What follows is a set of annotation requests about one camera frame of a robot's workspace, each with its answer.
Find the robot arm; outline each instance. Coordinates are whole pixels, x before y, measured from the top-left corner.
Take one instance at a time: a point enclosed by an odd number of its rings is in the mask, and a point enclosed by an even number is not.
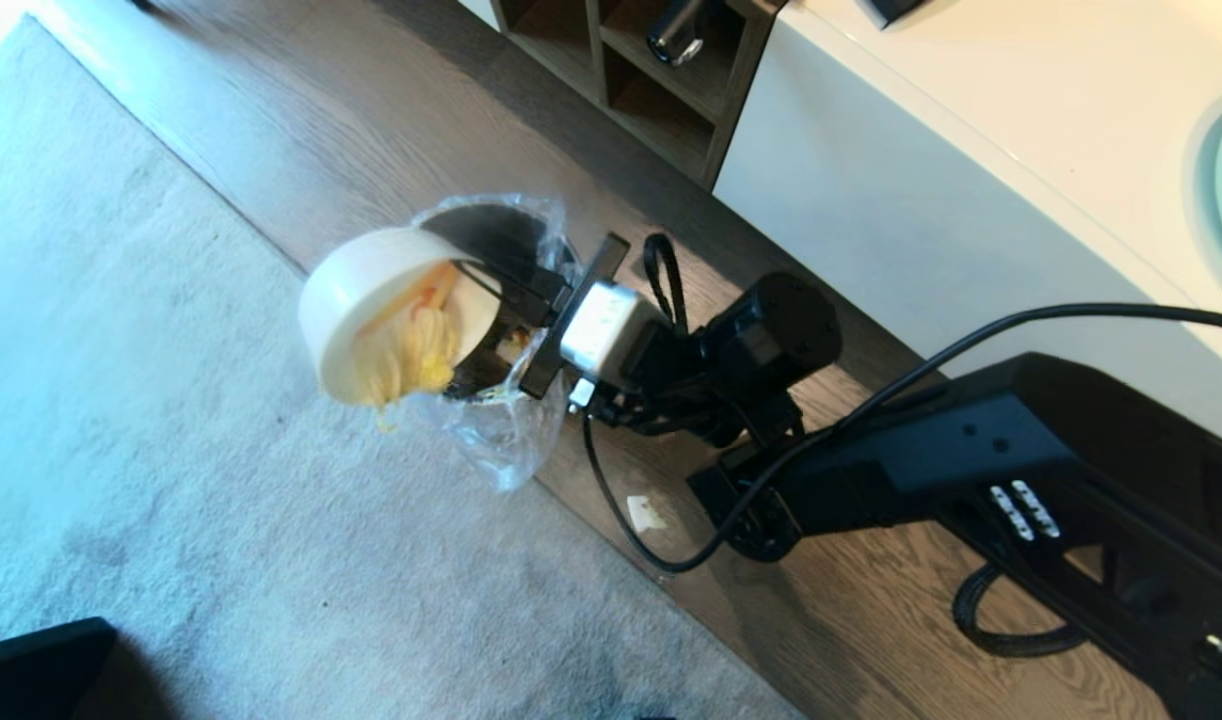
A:
[[[671,258],[665,251],[666,238],[648,241],[648,254]],[[808,436],[786,389],[840,354],[838,323],[821,293],[767,275],[688,332],[679,307],[666,314],[612,282],[626,252],[612,236],[578,286],[544,296],[551,332],[523,389],[543,396],[562,368],[580,374],[571,407],[585,416],[594,474],[648,559],[684,571],[726,542],[771,562],[803,537],[936,520],[989,562],[956,603],[960,628],[984,650],[1036,656],[1090,639],[1174,716],[1222,718],[1218,438],[1103,373],[1044,354],[886,402],[978,340],[1030,319],[1113,310],[1222,325],[1222,315],[1145,306],[1020,314]],[[748,433],[688,480],[719,528],[706,550],[668,564],[631,533],[598,468],[591,419],[643,434],[687,430],[716,447]],[[1086,550],[1099,553],[1099,573],[1070,561]],[[1039,638],[976,628],[976,603],[997,573],[1068,628]]]

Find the rug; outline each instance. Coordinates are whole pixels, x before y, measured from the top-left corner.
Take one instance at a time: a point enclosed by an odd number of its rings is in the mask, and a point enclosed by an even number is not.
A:
[[[318,392],[301,280],[37,23],[0,46],[0,639],[84,718],[787,718],[535,483]]]

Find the clear plastic bag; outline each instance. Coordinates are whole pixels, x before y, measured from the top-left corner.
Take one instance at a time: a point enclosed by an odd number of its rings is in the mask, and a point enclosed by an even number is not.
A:
[[[554,270],[567,284],[578,281],[583,264],[565,233],[565,209],[556,200],[527,196],[450,197],[415,215],[411,224],[441,233],[480,260],[528,262]],[[491,259],[483,255],[492,255]],[[409,396],[420,421],[455,439],[456,446],[499,491],[523,487],[557,445],[566,411],[566,380],[560,373],[543,400],[519,389],[532,356],[546,331],[534,329],[510,373],[496,386],[468,396]]]

